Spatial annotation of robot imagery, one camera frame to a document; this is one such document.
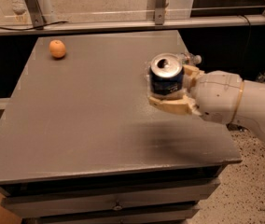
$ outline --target drawer knob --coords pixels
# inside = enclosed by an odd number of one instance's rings
[[[120,205],[119,202],[116,202],[116,205],[113,207],[114,211],[121,211],[123,207]]]

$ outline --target desk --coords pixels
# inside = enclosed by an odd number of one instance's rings
[[[225,126],[148,104],[145,62],[186,50],[177,31],[39,38],[0,120],[3,206],[38,223],[192,217],[241,157]]]

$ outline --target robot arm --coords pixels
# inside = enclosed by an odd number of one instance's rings
[[[150,95],[149,103],[173,114],[194,114],[203,120],[243,126],[265,142],[265,83],[215,71],[205,74],[183,65],[183,96],[176,100]]]

